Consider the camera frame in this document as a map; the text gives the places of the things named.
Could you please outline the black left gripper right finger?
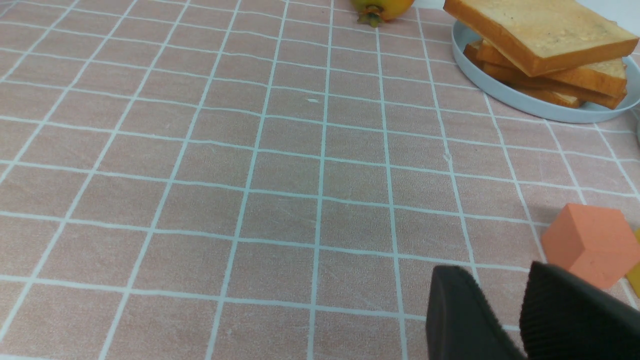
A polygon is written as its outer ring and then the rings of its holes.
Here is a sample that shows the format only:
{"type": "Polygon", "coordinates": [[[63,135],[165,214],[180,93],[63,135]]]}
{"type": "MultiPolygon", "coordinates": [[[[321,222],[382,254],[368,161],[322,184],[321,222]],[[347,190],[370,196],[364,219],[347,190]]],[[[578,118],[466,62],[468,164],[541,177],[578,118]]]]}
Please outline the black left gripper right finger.
{"type": "Polygon", "coordinates": [[[519,316],[530,360],[637,360],[640,313],[553,264],[531,264],[519,316]]]}

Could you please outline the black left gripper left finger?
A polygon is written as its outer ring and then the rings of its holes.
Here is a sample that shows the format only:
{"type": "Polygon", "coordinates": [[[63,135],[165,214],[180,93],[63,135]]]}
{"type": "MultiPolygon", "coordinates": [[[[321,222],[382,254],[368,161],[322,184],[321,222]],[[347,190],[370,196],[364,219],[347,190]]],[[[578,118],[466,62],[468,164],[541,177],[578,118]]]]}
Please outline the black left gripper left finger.
{"type": "Polygon", "coordinates": [[[525,360],[503,329],[473,276],[461,266],[436,265],[425,322],[430,360],[525,360]]]}

